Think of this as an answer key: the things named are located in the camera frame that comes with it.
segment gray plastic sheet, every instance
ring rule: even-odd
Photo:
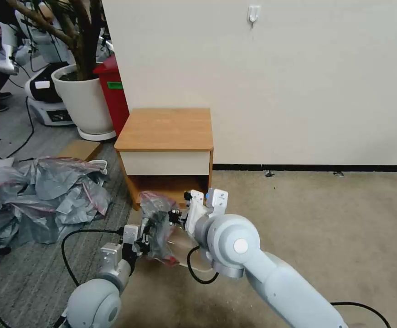
[[[105,215],[111,202],[104,167],[72,158],[41,158],[19,169],[0,167],[0,248],[54,243]]]

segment wooden nightstand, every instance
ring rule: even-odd
[[[183,194],[211,186],[213,139],[208,108],[134,109],[115,143],[133,208],[140,192],[165,194],[185,206]]]

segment robotic arm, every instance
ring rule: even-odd
[[[245,271],[254,290],[290,327],[347,328],[338,311],[297,271],[260,249],[253,223],[225,214],[227,192],[210,189],[206,206],[201,192],[192,190],[186,196],[188,212],[182,216],[175,212],[177,222],[195,238],[216,272],[240,278]],[[98,277],[77,287],[69,298],[67,321],[72,328],[109,328],[114,323],[120,294],[139,256],[135,248],[138,236],[142,239],[139,232],[140,227],[126,225],[123,245],[108,243],[101,249],[103,268]]]

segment potted plant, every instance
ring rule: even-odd
[[[73,54],[75,64],[53,72],[52,80],[80,136],[88,140],[116,136],[99,79],[93,73],[102,26],[101,0],[90,0],[89,12],[83,0],[31,0],[31,9],[19,0],[6,1],[40,29],[63,41]],[[51,24],[53,18],[61,30]]]

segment gray carpet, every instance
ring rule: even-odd
[[[12,79],[23,85],[25,77],[21,73]],[[10,109],[0,113],[2,157],[22,144],[31,131],[23,91],[9,83],[4,90],[15,95],[7,102]],[[79,136],[75,127],[49,128],[35,122],[34,136],[15,157],[56,155],[76,138]],[[108,162],[110,181],[104,186],[114,201],[106,218],[88,227],[116,229],[125,224],[131,207],[113,143],[104,144],[98,158]],[[67,241],[69,263],[77,279],[85,281],[93,277],[99,263],[96,256],[99,247],[115,238],[90,233],[73,236]],[[25,245],[0,258],[0,314],[14,328],[50,326],[64,310],[72,290],[74,285],[63,265],[60,244]]]

